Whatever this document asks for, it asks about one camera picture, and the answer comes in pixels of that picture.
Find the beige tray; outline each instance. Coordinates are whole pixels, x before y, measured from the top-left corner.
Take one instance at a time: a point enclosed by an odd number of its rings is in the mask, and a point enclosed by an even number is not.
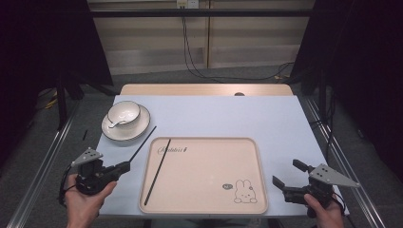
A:
[[[255,142],[247,138],[155,139],[139,203],[143,212],[158,214],[265,212],[268,203]]]

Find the power cord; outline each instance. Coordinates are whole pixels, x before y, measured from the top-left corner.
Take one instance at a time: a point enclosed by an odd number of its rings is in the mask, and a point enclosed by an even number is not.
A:
[[[221,81],[216,80],[215,78],[209,78],[209,77],[206,77],[206,76],[202,75],[202,74],[198,71],[198,69],[196,68],[195,64],[193,63],[192,54],[190,53],[189,41],[188,41],[188,39],[187,39],[187,25],[186,25],[186,19],[185,19],[184,17],[182,18],[182,29],[183,29],[183,56],[184,56],[184,62],[186,63],[187,70],[188,70],[191,74],[193,74],[194,76],[196,76],[196,77],[198,77],[198,78],[209,79],[209,80],[212,80],[212,81],[215,81],[215,82],[217,82],[217,83],[222,84]],[[190,62],[192,63],[193,68],[196,70],[196,72],[198,72],[198,74],[194,73],[194,72],[190,69],[189,64],[187,63],[187,54],[186,54],[186,50],[187,50],[187,53],[189,54]]]
[[[276,76],[279,76],[279,78],[280,78],[281,77],[281,72],[284,71],[289,66],[294,64],[294,62],[282,64],[282,65],[278,66],[278,72],[276,72],[275,74],[269,75],[267,77],[263,77],[263,78],[237,78],[237,77],[220,77],[220,76],[218,76],[218,77],[207,77],[207,76],[203,75],[202,73],[200,73],[198,71],[198,69],[196,68],[196,66],[195,66],[195,64],[193,62],[192,54],[190,53],[189,41],[188,41],[188,38],[187,38],[186,19],[184,17],[182,18],[182,31],[183,31],[183,57],[184,57],[184,61],[185,61],[187,70],[192,75],[194,75],[194,76],[196,76],[198,78],[212,80],[212,81],[215,81],[215,82],[220,83],[220,84],[223,84],[223,82],[219,81],[218,79],[236,79],[236,80],[263,81],[263,80],[268,80],[268,79],[274,78]],[[189,64],[187,62],[187,54],[189,55],[189,59],[190,59],[190,63],[192,65],[192,67],[194,68],[194,70],[196,70],[197,73],[193,72],[192,69],[190,69]]]

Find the white saucer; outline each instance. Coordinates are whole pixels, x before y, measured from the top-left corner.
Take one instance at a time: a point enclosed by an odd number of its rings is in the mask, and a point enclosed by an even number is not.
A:
[[[107,118],[107,114],[104,116],[102,121],[102,131],[104,134],[114,141],[128,141],[139,137],[145,132],[148,125],[150,124],[150,113],[148,110],[139,104],[140,116],[139,120],[133,128],[121,128],[118,125],[110,128],[110,120]]]

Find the black cable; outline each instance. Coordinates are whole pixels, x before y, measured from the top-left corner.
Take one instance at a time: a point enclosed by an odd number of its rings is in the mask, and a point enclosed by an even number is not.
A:
[[[186,64],[187,70],[188,70],[191,74],[193,74],[194,76],[196,76],[196,77],[198,77],[198,78],[209,79],[209,80],[212,80],[212,81],[215,81],[215,82],[217,82],[217,83],[221,83],[221,84],[222,84],[222,82],[220,82],[219,80],[216,80],[215,78],[209,78],[209,77],[206,77],[206,76],[202,75],[202,74],[198,71],[198,69],[196,68],[195,64],[193,63],[192,54],[190,53],[189,41],[188,41],[188,39],[187,39],[187,25],[186,25],[186,19],[185,19],[184,17],[182,18],[182,30],[183,30],[183,56],[184,56],[184,62],[185,62],[185,64]],[[187,54],[186,54],[186,50],[187,50],[187,52],[189,53],[189,59],[190,59],[190,62],[192,63],[193,68],[199,73],[199,75],[198,75],[198,74],[195,74],[195,73],[189,68],[189,64],[187,63],[187,57],[186,57]]]
[[[263,77],[263,78],[237,78],[237,77],[207,77],[207,78],[263,81],[263,80],[267,80],[267,79],[271,79],[271,78],[276,77],[276,76],[279,75],[285,68],[281,69],[280,71],[276,72],[275,74],[272,74],[272,75],[270,75],[270,76]]]
[[[280,75],[283,70],[285,70],[288,66],[290,66],[290,65],[292,65],[294,63],[294,62],[290,62],[290,63],[282,64],[282,65],[278,66],[278,72],[276,72],[273,75],[270,75],[268,77],[263,77],[263,78],[237,78],[237,77],[220,77],[220,76],[218,76],[218,77],[207,77],[207,76],[203,75],[202,73],[200,73],[198,71],[198,69],[196,68],[196,66],[195,66],[195,64],[193,62],[192,54],[190,53],[189,41],[187,39],[186,19],[184,17],[182,18],[182,31],[183,31],[183,56],[184,56],[184,62],[186,64],[187,70],[191,74],[193,74],[194,76],[196,76],[198,78],[213,80],[213,81],[215,81],[217,83],[220,83],[220,84],[222,84],[223,82],[221,82],[221,81],[219,81],[217,79],[237,79],[237,80],[257,80],[257,81],[261,81],[261,80],[271,79],[273,77],[276,77],[276,76]],[[190,62],[192,64],[193,68],[196,70],[196,72],[198,72],[198,74],[194,73],[190,69],[189,64],[187,63],[186,51],[189,54],[189,59],[190,59]]]
[[[63,205],[64,207],[66,207],[66,203],[65,203],[65,193],[66,193],[66,191],[67,191],[68,189],[71,188],[71,187],[69,187],[67,190],[65,190],[65,182],[66,182],[67,175],[68,175],[68,172],[70,171],[70,169],[71,169],[71,164],[69,164],[69,165],[67,166],[67,168],[66,168],[66,170],[65,170],[65,173],[63,174],[62,181],[60,182],[60,188],[59,188],[59,198],[58,198],[58,200],[59,200],[59,203],[60,203],[61,205]]]
[[[285,68],[287,68],[288,66],[293,65],[293,64],[294,64],[294,62],[290,62],[290,63],[285,63],[285,64],[278,66],[278,80],[276,81],[276,84],[279,83],[279,81],[281,81],[281,72]]]

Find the white bowl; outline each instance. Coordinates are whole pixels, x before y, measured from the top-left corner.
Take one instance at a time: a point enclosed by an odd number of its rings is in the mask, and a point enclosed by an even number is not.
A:
[[[128,124],[140,116],[140,107],[138,104],[130,101],[116,103],[107,112],[107,118],[110,121],[110,128],[117,124]]]
[[[140,137],[148,128],[151,116],[144,106],[139,104],[139,107],[141,112],[135,121],[118,124],[115,127],[109,127],[110,120],[107,118],[107,115],[105,115],[102,121],[102,130],[104,134],[114,141],[128,141]]]

